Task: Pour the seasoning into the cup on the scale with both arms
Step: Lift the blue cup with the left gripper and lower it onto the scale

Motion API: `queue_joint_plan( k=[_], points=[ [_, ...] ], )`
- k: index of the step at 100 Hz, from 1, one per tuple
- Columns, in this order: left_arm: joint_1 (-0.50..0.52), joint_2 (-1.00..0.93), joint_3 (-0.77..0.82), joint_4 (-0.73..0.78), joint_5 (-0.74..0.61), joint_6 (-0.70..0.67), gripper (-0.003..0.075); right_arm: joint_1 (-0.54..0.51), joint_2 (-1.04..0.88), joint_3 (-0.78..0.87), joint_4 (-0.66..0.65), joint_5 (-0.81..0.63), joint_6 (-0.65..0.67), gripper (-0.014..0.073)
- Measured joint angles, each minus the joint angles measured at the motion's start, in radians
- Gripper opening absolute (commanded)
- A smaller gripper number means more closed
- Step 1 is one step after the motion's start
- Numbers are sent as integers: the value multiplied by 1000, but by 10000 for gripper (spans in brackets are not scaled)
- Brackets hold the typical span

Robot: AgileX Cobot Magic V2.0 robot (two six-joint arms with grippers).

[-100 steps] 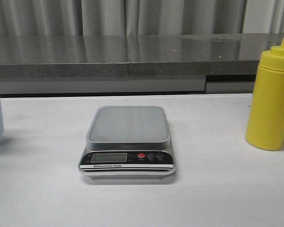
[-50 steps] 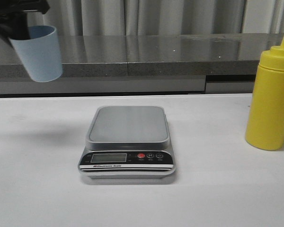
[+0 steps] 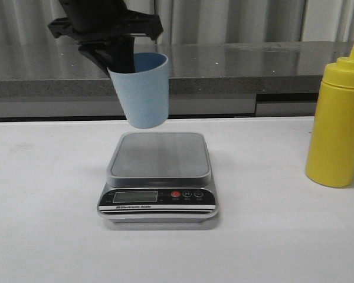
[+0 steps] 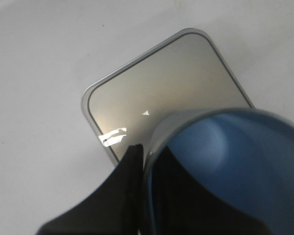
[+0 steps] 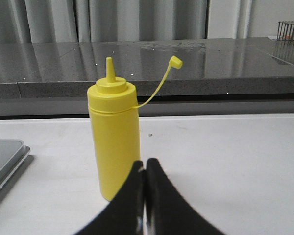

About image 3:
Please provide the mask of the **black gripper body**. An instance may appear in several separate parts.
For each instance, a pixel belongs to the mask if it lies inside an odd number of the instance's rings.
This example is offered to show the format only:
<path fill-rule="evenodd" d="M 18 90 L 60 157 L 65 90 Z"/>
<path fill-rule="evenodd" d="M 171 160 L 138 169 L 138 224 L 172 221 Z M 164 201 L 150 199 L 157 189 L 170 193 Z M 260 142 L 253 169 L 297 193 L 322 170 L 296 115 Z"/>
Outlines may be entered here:
<path fill-rule="evenodd" d="M 124 1 L 60 1 L 66 17 L 48 24 L 54 38 L 99 41 L 121 36 L 156 40 L 163 33 L 158 15 L 129 10 Z"/>

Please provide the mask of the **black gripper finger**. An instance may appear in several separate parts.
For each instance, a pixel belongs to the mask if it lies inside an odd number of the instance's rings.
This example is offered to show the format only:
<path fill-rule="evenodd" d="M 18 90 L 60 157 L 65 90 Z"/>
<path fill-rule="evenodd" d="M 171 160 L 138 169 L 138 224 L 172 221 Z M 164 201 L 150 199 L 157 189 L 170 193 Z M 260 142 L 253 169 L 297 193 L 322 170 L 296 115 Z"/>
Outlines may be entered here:
<path fill-rule="evenodd" d="M 106 52 L 109 56 L 107 66 L 115 73 L 134 73 L 134 42 L 133 37 L 115 37 L 107 44 Z"/>
<path fill-rule="evenodd" d="M 109 43 L 94 42 L 81 44 L 78 47 L 78 51 L 82 56 L 98 66 L 105 73 L 106 77 L 110 77 L 108 67 L 112 61 L 112 56 L 110 55 Z"/>

